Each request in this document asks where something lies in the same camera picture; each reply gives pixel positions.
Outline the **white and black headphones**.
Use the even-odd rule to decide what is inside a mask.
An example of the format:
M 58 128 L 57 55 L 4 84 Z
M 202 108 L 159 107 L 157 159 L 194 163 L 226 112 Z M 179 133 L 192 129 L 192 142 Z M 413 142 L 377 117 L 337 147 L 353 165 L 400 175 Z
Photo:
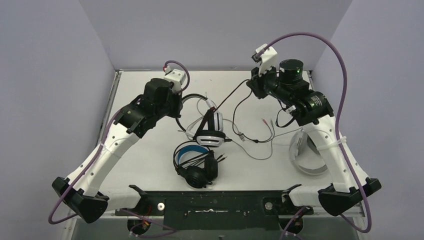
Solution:
M 224 133 L 223 115 L 211 99 L 198 93 L 190 93 L 182 98 L 182 104 L 194 98 L 203 100 L 208 109 L 203 117 L 197 120 L 197 122 L 200 121 L 200 124 L 196 131 L 193 130 L 194 126 L 183 127 L 177 117 L 175 120 L 180 130 L 185 133 L 189 140 L 204 147 L 217 148 L 223 143 L 231 142 L 232 140 Z

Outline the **black headphones with blue band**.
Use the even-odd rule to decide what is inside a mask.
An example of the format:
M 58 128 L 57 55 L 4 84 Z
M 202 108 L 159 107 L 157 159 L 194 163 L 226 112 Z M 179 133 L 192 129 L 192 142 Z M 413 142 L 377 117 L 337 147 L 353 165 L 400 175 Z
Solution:
M 175 148 L 172 157 L 176 173 L 194 189 L 206 188 L 218 177 L 219 161 L 210 147 L 185 141 Z

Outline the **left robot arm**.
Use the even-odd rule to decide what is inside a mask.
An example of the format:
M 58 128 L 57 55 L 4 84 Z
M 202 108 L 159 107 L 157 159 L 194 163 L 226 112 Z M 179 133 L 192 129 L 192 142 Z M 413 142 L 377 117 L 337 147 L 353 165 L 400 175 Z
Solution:
M 160 119 L 180 115 L 181 85 L 182 80 L 152 78 L 146 83 L 143 94 L 114 114 L 101 141 L 86 160 L 67 177 L 57 177 L 53 181 L 52 188 L 59 195 L 59 201 L 49 214 L 50 224 L 59 223 L 53 220 L 53 215 L 60 203 L 88 224 L 107 211 L 131 209 L 140 214 L 147 209 L 146 193 L 136 185 L 121 190 L 101 190 L 100 187 L 122 156 Z

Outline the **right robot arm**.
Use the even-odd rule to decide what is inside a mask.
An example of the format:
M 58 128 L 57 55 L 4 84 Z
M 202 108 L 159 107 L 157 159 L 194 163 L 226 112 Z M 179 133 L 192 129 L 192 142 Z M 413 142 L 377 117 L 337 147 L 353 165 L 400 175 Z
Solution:
M 303 62 L 288 59 L 281 64 L 280 69 L 272 66 L 263 73 L 259 67 L 253 68 L 246 84 L 258 99 L 271 96 L 286 105 L 287 112 L 314 143 L 331 176 L 329 186 L 290 187 L 281 199 L 281 207 L 289 214 L 303 206 L 322 207 L 328 214 L 339 216 L 363 200 L 360 188 L 369 197 L 382 185 L 362 170 L 346 140 L 337 138 L 333 109 L 325 95 L 312 90 L 303 79 Z

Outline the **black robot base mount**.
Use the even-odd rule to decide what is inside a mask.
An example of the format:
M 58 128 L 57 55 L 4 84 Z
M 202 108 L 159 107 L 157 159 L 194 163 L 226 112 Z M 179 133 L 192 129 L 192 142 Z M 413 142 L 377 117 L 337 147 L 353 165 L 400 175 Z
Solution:
M 291 218 L 299 207 L 282 190 L 147 191 L 132 213 L 158 217 L 176 230 L 280 228 L 278 216 Z

